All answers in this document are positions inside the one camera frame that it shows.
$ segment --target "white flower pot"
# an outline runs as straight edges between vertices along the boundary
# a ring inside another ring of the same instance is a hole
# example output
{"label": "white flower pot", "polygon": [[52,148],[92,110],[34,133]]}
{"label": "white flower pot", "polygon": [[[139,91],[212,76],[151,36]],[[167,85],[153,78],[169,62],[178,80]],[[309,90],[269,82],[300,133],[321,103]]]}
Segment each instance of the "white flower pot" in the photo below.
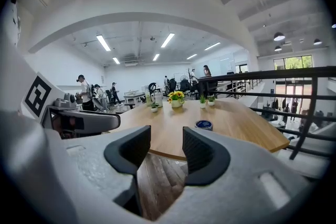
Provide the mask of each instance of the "white flower pot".
{"label": "white flower pot", "polygon": [[182,103],[179,100],[172,101],[172,108],[179,108],[182,106]]}

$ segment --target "fluorescent light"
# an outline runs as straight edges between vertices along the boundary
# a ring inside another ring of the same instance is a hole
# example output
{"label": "fluorescent light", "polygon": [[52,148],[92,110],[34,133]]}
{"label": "fluorescent light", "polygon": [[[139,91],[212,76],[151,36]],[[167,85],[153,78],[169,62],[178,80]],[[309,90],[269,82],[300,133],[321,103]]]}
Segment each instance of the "fluorescent light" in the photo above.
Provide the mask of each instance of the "fluorescent light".
{"label": "fluorescent light", "polygon": [[164,48],[165,46],[167,46],[168,42],[173,38],[173,36],[175,36],[175,34],[170,33],[169,36],[164,41],[164,43],[162,44],[161,48]]}
{"label": "fluorescent light", "polygon": [[111,50],[111,49],[109,48],[109,46],[107,45],[107,43],[106,43],[106,41],[105,41],[105,39],[103,38],[102,35],[97,36],[97,39],[99,40],[99,42],[102,44],[102,46],[104,47],[104,49],[105,49],[106,51],[110,51],[110,50]]}
{"label": "fluorescent light", "polygon": [[215,47],[215,46],[217,46],[218,44],[220,44],[220,42],[217,42],[216,44],[213,44],[212,46],[210,46],[210,47],[207,47],[205,50],[209,50],[209,49],[211,49],[212,47]]}
{"label": "fluorescent light", "polygon": [[156,61],[160,54],[156,54],[153,61]]}
{"label": "fluorescent light", "polygon": [[187,58],[187,60],[189,60],[190,58],[195,57],[196,55],[197,55],[197,54],[193,54],[193,55],[189,56],[189,57]]}
{"label": "fluorescent light", "polygon": [[118,59],[116,57],[114,57],[113,59],[116,62],[116,64],[120,64],[119,61],[118,61]]}

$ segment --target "white shirt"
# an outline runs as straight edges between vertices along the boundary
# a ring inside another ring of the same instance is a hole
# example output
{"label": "white shirt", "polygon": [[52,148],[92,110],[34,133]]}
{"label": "white shirt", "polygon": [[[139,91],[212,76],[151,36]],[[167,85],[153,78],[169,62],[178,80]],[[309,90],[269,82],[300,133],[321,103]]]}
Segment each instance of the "white shirt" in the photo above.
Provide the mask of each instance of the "white shirt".
{"label": "white shirt", "polygon": [[[89,83],[86,80],[84,80],[82,82],[82,84],[81,84],[82,93],[87,93],[88,92],[88,90],[87,90],[88,84]],[[87,94],[86,95],[82,95],[82,97],[83,97],[83,103],[86,103],[86,102],[90,101],[90,98],[89,98],[89,96]]]}
{"label": "white shirt", "polygon": [[102,88],[98,88],[97,95],[100,99],[106,98],[106,92]]}
{"label": "white shirt", "polygon": [[193,71],[191,71],[190,76],[191,76],[191,79],[192,79],[193,81],[197,81],[197,79],[196,79],[196,77],[195,77],[195,73],[194,73]]}

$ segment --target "potted plant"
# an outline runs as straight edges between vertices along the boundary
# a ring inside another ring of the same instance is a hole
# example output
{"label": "potted plant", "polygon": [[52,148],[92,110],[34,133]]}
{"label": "potted plant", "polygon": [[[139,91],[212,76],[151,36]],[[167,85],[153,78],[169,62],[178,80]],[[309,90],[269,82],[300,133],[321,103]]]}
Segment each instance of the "potted plant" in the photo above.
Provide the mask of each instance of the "potted plant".
{"label": "potted plant", "polygon": [[210,106],[213,106],[215,105],[215,96],[214,95],[211,95],[211,96],[208,96],[208,105]]}
{"label": "potted plant", "polygon": [[184,93],[181,91],[175,91],[168,94],[168,101],[172,104],[172,108],[179,108],[184,104]]}
{"label": "potted plant", "polygon": [[151,111],[154,113],[154,112],[157,112],[157,107],[158,107],[159,105],[158,104],[156,104],[155,102],[153,102],[152,104],[151,104]]}
{"label": "potted plant", "polygon": [[204,94],[201,94],[201,96],[199,97],[199,106],[201,107],[201,109],[205,108],[205,97],[204,97]]}

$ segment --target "air vent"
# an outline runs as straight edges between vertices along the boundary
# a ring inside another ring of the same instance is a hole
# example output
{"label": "air vent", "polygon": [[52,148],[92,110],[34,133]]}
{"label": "air vent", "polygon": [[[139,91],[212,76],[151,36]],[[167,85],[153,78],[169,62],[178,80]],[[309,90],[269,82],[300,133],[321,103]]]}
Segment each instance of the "air vent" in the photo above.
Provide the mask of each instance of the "air vent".
{"label": "air vent", "polygon": [[125,61],[126,67],[134,67],[143,63],[143,60]]}

